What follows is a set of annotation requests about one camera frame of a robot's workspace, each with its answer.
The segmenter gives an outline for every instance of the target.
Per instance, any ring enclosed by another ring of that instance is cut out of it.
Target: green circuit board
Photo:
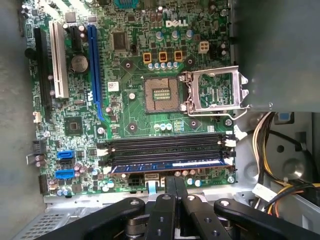
[[[117,139],[233,133],[233,126],[225,125],[227,117],[189,117],[181,112],[180,106],[186,100],[188,90],[177,77],[184,71],[231,65],[227,0],[214,1],[214,10],[208,1],[201,0],[166,0],[161,5],[152,0],[133,0],[129,5],[120,0],[98,0],[92,4],[77,0],[82,7],[73,5],[75,1],[72,0],[60,0],[50,11],[48,6],[43,7],[39,2],[24,2],[29,9],[29,18],[25,20],[27,47],[35,48],[34,28],[47,33],[48,72],[51,74],[49,22],[61,25],[67,22],[69,28],[94,25],[97,28],[101,79],[99,117],[99,109],[93,101],[88,40],[82,39],[80,49],[74,50],[71,35],[64,32],[68,98],[55,98],[53,93],[48,113],[42,105],[38,63],[29,61],[36,139],[42,140],[46,147],[45,164],[40,167],[48,182],[45,195],[56,196],[57,190],[62,188],[70,188],[69,195],[147,190],[143,179],[138,184],[129,184],[129,175],[110,176],[106,167],[98,166],[101,157],[97,154],[97,143]],[[163,6],[161,16],[159,6]],[[75,21],[68,22],[66,9],[73,13]],[[192,36],[188,37],[187,31],[190,30]],[[199,53],[202,42],[208,43],[209,50],[205,54]],[[74,69],[72,61],[77,56],[84,56],[88,61],[88,69],[84,72]],[[199,91],[202,107],[227,105],[233,101],[229,75],[203,75]],[[68,166],[59,164],[57,159],[57,153],[65,150],[75,153]],[[87,166],[88,173],[49,184],[57,170],[73,168],[76,163]],[[160,179],[174,173],[160,172]],[[201,179],[201,186],[228,184],[232,183],[227,181],[229,177],[235,178],[235,168],[196,169],[192,176],[182,177],[190,188],[195,186],[187,183],[189,178]],[[110,179],[114,181],[114,187],[106,187]]]

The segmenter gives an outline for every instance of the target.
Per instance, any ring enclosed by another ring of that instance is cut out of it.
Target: motherboard
[[[228,0],[25,0],[21,14],[44,196],[236,182],[233,111],[202,113],[235,102],[232,75],[209,72],[233,65]]]

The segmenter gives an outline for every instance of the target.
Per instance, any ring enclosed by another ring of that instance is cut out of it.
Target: gray metal panel
[[[319,0],[237,0],[239,71],[253,110],[320,111]]]
[[[0,7],[0,233],[11,239],[43,212],[39,172],[26,166],[35,136],[29,72],[24,58],[26,40],[20,37],[17,0]]]

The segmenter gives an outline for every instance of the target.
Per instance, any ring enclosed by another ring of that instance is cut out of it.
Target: pcie slot
[[[104,120],[101,110],[101,76],[100,76],[100,61],[98,50],[98,30],[94,25],[87,26],[88,44],[90,55],[90,77],[93,101],[96,104],[98,117]]]
[[[50,97],[50,82],[48,81],[49,62],[47,51],[47,35],[44,30],[38,27],[36,27],[33,32],[35,39],[37,76],[40,86],[41,105],[44,109],[45,120],[50,123],[52,101]]]
[[[168,161],[184,161],[184,160],[203,160],[203,159],[222,159],[224,153],[217,150],[206,151],[190,151],[190,152],[165,152],[146,155],[131,155],[131,156],[116,156],[113,158],[112,165],[125,164],[141,164],[141,163],[156,163]]]
[[[49,22],[54,91],[56,98],[69,98],[64,30],[60,23]]]

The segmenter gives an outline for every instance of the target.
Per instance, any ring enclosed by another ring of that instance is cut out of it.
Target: black connector
[[[39,181],[39,190],[42,195],[47,195],[49,193],[48,185],[47,185],[47,175],[41,174],[38,176]]]
[[[45,154],[47,152],[46,142],[44,140],[33,140],[32,149],[35,156]]]

